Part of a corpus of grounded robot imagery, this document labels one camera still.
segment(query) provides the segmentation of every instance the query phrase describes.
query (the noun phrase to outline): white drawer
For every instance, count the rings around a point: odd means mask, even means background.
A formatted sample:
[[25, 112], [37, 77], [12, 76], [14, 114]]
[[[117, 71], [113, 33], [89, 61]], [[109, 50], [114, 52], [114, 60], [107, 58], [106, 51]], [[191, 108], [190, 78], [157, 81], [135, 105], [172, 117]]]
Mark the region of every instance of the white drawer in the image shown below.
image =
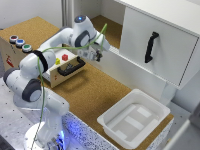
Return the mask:
[[[159, 37], [154, 39], [153, 60], [145, 63], [153, 32]], [[197, 40], [196, 36], [127, 7], [120, 54], [179, 86]]]

